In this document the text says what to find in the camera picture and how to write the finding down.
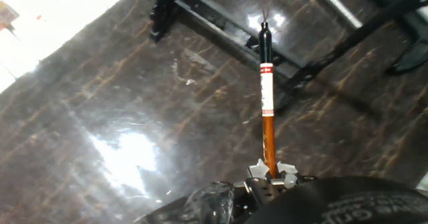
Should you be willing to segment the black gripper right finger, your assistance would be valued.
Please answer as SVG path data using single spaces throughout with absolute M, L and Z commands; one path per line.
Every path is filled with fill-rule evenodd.
M 278 173 L 275 179 L 271 179 L 272 185 L 285 189 L 291 189 L 297 185 L 298 170 L 294 165 L 278 162 L 276 167 Z

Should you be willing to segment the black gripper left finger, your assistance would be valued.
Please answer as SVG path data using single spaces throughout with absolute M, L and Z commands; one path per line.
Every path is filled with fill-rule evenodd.
M 251 215 L 280 194 L 270 177 L 270 169 L 262 159 L 247 168 L 247 178 L 233 184 L 233 217 Z

